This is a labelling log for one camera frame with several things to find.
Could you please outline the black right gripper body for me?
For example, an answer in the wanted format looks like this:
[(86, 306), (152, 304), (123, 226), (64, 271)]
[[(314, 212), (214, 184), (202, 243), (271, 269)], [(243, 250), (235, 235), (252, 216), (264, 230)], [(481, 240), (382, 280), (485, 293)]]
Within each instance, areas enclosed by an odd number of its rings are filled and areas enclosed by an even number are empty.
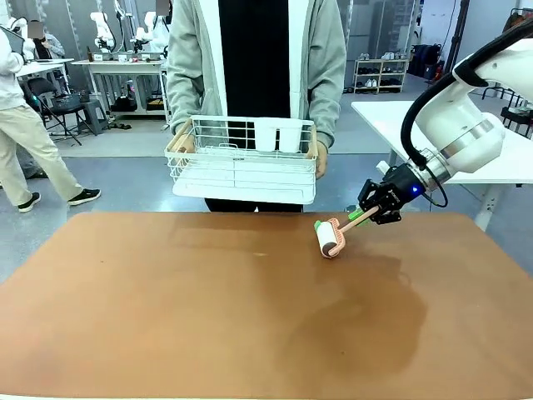
[(424, 183), (408, 163), (391, 167), (379, 183), (379, 187), (396, 208), (403, 208), (407, 203), (426, 193)]

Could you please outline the person's left hand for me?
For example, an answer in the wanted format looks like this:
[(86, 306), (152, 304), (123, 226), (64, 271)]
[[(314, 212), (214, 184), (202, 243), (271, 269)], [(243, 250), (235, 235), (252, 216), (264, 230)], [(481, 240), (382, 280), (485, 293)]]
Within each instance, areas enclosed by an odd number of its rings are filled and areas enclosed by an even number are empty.
[(316, 179), (321, 179), (326, 174), (328, 148), (320, 142), (316, 142)]

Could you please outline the person's right hand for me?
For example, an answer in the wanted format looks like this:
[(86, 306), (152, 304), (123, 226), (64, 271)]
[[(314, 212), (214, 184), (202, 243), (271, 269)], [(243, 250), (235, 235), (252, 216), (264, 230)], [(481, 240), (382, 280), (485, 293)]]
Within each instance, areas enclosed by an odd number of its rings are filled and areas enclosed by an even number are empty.
[(174, 151), (177, 153), (194, 153), (195, 137), (193, 134), (182, 134), (175, 142)]

